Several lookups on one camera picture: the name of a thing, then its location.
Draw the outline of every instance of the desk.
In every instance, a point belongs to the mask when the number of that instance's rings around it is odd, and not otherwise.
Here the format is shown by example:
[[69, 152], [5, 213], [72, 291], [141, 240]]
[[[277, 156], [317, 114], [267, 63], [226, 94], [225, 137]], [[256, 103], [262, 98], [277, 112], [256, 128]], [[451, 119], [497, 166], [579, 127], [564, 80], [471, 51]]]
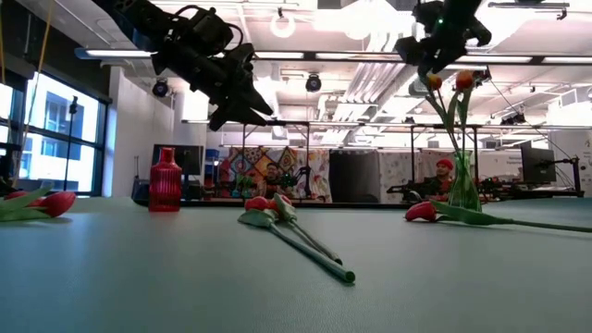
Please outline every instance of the desk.
[[[589, 225], [592, 201], [486, 212]], [[0, 332], [590, 332], [592, 236], [403, 222], [404, 211], [301, 209], [347, 286], [240, 208], [150, 215], [81, 199], [59, 223], [0, 225]]]

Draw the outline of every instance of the ceiling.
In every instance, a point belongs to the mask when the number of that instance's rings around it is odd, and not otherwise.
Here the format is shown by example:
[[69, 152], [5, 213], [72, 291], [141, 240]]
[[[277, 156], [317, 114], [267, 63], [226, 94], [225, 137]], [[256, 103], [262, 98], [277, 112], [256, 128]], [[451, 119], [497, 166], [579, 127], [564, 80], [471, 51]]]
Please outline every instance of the ceiling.
[[[47, 0], [19, 1], [42, 19], [45, 18]], [[410, 12], [397, 11], [385, 0], [358, 0], [341, 10], [318, 9], [326, 6], [327, 0], [323, 3], [316, 0], [153, 2], [167, 12], [180, 9], [179, 3], [215, 6], [218, 16], [243, 29], [246, 42], [253, 43], [257, 50], [265, 51], [390, 52], [399, 36], [415, 31]], [[492, 31], [494, 38], [488, 47], [472, 49], [473, 52], [592, 55], [592, 1], [566, 1], [570, 7], [564, 20], [556, 20], [558, 10], [496, 9], [488, 7], [489, 2], [483, 1], [477, 17]], [[295, 31], [287, 38], [277, 37], [270, 29], [279, 6], [286, 17], [294, 18]], [[279, 19], [277, 26], [286, 28], [286, 20]], [[89, 48], [134, 48], [113, 20], [91, 0], [57, 0], [52, 24]], [[140, 85], [151, 87], [154, 84], [155, 75], [149, 61], [130, 60], [117, 65], [126, 68], [127, 75]], [[258, 78], [273, 76], [270, 75], [270, 64], [260, 62], [254, 65]], [[413, 80], [414, 74], [413, 68], [404, 65], [292, 61], [276, 62], [273, 66], [279, 69], [279, 75], [276, 73], [273, 79], [277, 81], [274, 90], [280, 110], [283, 105], [309, 106], [302, 108], [309, 117], [311, 113], [307, 110], [310, 106], [320, 108], [319, 100], [323, 103], [328, 95], [338, 95], [345, 100], [376, 105], [377, 109], [358, 107], [353, 110], [352, 107], [351, 111], [343, 113], [345, 116], [339, 114], [339, 117], [333, 117], [334, 121], [338, 118], [342, 121], [355, 120], [354, 117], [369, 115], [376, 121], [401, 122], [409, 115], [421, 118], [435, 114], [421, 98], [404, 96], [407, 91], [404, 84]], [[561, 93], [569, 92], [573, 87], [592, 85], [592, 67], [492, 66], [490, 70], [495, 86], [486, 83], [475, 91], [470, 110], [473, 122], [485, 122], [491, 119], [491, 115], [503, 116], [509, 105], [520, 106], [527, 118], [535, 122], [538, 117], [544, 117], [548, 103]], [[319, 73], [323, 83], [320, 92], [309, 93], [304, 89], [308, 73]], [[176, 90], [187, 89], [187, 84], [173, 73], [165, 75], [170, 77], [169, 83]], [[453, 78], [454, 72], [451, 72], [450, 80]]]

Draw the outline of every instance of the man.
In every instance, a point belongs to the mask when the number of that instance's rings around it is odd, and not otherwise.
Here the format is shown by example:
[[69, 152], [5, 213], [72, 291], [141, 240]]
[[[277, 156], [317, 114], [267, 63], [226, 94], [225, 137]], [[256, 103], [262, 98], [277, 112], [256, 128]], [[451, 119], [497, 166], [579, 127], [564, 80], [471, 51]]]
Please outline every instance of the man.
[[291, 197], [291, 188], [281, 187], [281, 172], [279, 165], [275, 162], [267, 164], [265, 177], [257, 184], [257, 193], [266, 199], [273, 199], [274, 194], [279, 193]]
[[449, 159], [443, 158], [436, 163], [436, 176], [424, 180], [422, 194], [426, 199], [448, 200], [448, 192], [452, 186], [450, 173], [453, 169], [454, 165]]

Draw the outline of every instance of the monitor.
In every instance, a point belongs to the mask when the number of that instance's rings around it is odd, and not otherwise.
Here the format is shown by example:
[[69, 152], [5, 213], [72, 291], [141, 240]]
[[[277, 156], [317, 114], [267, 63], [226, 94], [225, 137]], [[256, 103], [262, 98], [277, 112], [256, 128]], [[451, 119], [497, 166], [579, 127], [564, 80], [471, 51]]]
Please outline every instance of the monitor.
[[557, 181], [555, 154], [550, 149], [520, 147], [522, 153], [522, 171], [524, 182], [545, 184]]
[[152, 165], [158, 163], [161, 148], [175, 148], [175, 163], [183, 169], [183, 175], [200, 176], [202, 174], [203, 146], [155, 144]]

